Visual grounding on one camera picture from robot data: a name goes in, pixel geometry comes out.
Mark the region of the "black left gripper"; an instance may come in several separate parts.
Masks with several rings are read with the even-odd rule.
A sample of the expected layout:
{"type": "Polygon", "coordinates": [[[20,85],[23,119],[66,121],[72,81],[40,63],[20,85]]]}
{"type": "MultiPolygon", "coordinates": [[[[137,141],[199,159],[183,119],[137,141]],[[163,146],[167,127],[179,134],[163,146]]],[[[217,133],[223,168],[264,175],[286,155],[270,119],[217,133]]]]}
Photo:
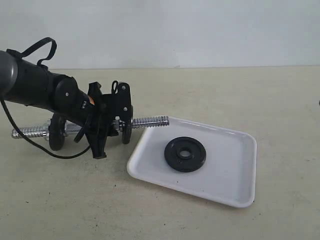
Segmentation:
{"type": "Polygon", "coordinates": [[[94,159],[104,159],[105,145],[107,137],[115,137],[118,132],[113,126],[115,119],[115,105],[118,82],[113,81],[111,84],[111,93],[103,94],[101,84],[92,82],[89,84],[87,95],[90,98],[90,104],[93,105],[91,122],[85,130],[85,136],[89,143],[92,156],[94,159]]]}

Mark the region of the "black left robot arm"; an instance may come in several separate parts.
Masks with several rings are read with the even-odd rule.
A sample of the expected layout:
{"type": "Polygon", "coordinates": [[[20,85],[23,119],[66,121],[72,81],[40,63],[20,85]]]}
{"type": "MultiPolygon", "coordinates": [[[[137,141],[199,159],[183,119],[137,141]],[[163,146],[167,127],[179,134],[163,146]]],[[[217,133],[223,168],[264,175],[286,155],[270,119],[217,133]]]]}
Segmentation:
{"type": "Polygon", "coordinates": [[[0,99],[45,109],[77,124],[82,128],[79,135],[87,138],[93,158],[106,157],[105,144],[112,119],[107,111],[107,96],[102,94],[98,82],[90,83],[84,93],[73,77],[52,73],[1,51],[0,99]]]}

